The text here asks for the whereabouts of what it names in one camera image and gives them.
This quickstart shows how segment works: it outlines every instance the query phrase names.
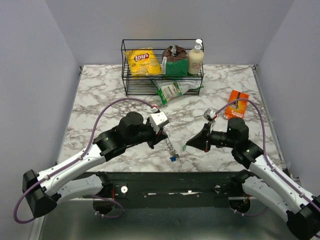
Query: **yellow chip bag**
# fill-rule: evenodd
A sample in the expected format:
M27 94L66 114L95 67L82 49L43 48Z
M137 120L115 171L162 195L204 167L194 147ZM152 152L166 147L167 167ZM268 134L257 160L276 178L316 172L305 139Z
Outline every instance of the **yellow chip bag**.
M162 74L161 65L159 64L152 47L126 51L125 57L128 60L132 76L134 77Z

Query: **marble tabletop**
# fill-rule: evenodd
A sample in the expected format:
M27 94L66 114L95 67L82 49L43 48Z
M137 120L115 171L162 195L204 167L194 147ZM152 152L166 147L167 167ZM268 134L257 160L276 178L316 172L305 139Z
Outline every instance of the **marble tabletop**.
M70 115L62 150L58 159L61 163L84 149L89 141L92 127L101 110L112 101L126 96L121 78L121 65L85 65L77 89L73 109ZM238 164L228 148L212 147L205 153L198 149L182 148L185 142L196 135L204 126L205 110L218 110L228 102L232 90L249 94L262 110L265 120L266 151L270 158L283 166L267 120L266 112L258 91L251 66L248 65L205 65L204 88L200 95L182 95L171 99L166 106L161 106L160 97L139 95L153 105L161 106L170 123L165 127L170 133L170 140L180 155L171 162L170 154L160 142L152 150L147 143L129 148L112 160L92 168L90 171L108 172L206 172L239 171L244 167ZM151 113L148 106L135 101L122 101L108 109L100 119L95 137L119 124L128 112L136 111L145 118ZM243 118L249 127L250 139L262 147L262 128L259 115L248 104ZM214 126L216 131L226 131L227 120L223 114Z

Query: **cream-colored bottle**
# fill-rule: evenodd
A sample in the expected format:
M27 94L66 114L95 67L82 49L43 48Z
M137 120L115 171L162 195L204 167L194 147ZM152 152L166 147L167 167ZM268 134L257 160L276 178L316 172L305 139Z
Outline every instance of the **cream-colored bottle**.
M198 74L202 68L202 63L204 61L205 54L201 50L202 40L195 40L196 45L194 49L191 49L188 55L188 73Z

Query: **wire rack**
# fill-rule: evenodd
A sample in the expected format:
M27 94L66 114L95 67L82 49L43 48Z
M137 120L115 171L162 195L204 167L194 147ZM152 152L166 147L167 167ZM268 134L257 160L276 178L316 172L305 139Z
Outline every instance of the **wire rack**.
M162 75L153 76L135 76L133 77L128 60L126 58L125 52L132 50L139 50L141 48L152 47L153 52L158 60L162 63L162 53L163 51L172 45L178 45L183 47L189 52L195 46L196 39L123 39L121 44L121 55L122 55L122 72L121 77L123 81L123 87L126 95L157 95L157 88L151 82L151 80L161 80L161 81L202 81L204 79L204 66L202 65L200 73L197 75L188 76L172 76L163 77ZM190 89L185 94L199 95L199 89Z

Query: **cable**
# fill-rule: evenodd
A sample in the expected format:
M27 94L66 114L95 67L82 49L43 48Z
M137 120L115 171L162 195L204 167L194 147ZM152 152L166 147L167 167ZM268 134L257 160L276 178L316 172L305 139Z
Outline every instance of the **cable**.
M263 117L262 117L262 113L261 113L261 111L259 110L259 108L257 107L257 105L253 101L251 101L249 99L246 99L246 98L238 98L236 100L233 100L233 101L227 103L223 107L221 107L218 111L215 112L215 115L217 116L223 109L225 109L227 106L229 106L229 105L231 105L231 104L233 104L233 103L235 103L237 101L246 101L246 102L251 103L252 106L254 106L254 108L258 112L259 117L260 117L260 121L261 121L261 127L262 127L262 148L263 148L262 150L263 150L263 156L264 156L264 159L265 159L266 163L269 165L269 167L273 168L271 162L268 159L267 152L266 152L266 131L265 131L265 124L264 124L264 120L263 120ZM293 190L295 190L300 196L302 196L309 204L311 204L320 213L320 207L318 207L312 200L310 200L308 197L306 197L302 191L300 191L295 185L293 185L284 176L282 176L281 173L278 172L278 170L276 168L273 171L275 172L275 174L279 178L281 178L285 183L287 183Z
M134 98L134 97L123 97L123 98L120 98L120 99L117 99L115 101L113 101L112 103L110 103L109 105L107 105L101 112L100 114L98 115L98 117L96 118L95 120L95 123L93 125L93 128L92 128L92 133L91 133L91 136L90 136L90 140L89 140L89 143L86 147L86 149L84 150L84 152L80 155L80 157L77 157L75 160L71 161L70 163L68 163L67 165L57 169L56 171L50 173L47 175L48 178L51 178L52 176L56 175L57 173L71 167L72 165L74 165L76 162L78 162L80 159L82 159L86 154L87 152L89 151L91 145L92 145L92 142L93 142L93 139L94 139L94 136L95 136L95 131L96 131L96 128L97 128L97 125L98 125L98 122L101 118L101 116L105 113L105 111L110 108L112 105L118 103L118 102L121 102L121 101L125 101L125 100L133 100L133 101L138 101L140 103L143 103L143 104L146 104L148 105L150 108L153 108L154 106L151 105L149 102L145 101L145 100L141 100L141 99L138 99L138 98ZM14 210L13 210L13 219L18 223L18 224L27 224L27 223L30 223L32 222L33 220L35 220L35 218L31 218L29 220L20 220L18 219L18 216L17 216L17 213L18 213L18 208L22 202L22 200L26 197L26 195L28 193L30 193L35 187L37 187L38 185L40 185L41 183L43 183L46 179L45 178L42 178L41 180L39 180L38 182L36 182L35 184L33 184L30 188L28 188L23 194L22 196L18 199L16 205L14 206Z
M235 209L233 209L232 207L230 207L230 209L233 211L233 213L235 214L240 214L242 215L243 217L258 217L258 216L261 216L262 214L265 214L268 210L269 210L269 207L266 207L262 212L260 213L254 213L254 214L250 214L250 213L242 213L242 212L239 212Z
M107 218L107 219L117 219L117 218L121 217L125 213L125 208L119 202L117 202L115 200L112 200L112 199L109 199L109 198L100 197L100 196L97 196L97 195L91 195L91 197L96 198L96 199L101 199L101 200L104 200L106 202L110 202L110 203L113 203L113 204L116 204L121 208L121 213L119 213L118 215L115 215L115 216L104 215L104 214L101 214L100 212L96 211L96 209L93 209L96 215L99 215L99 216L101 216L103 218Z

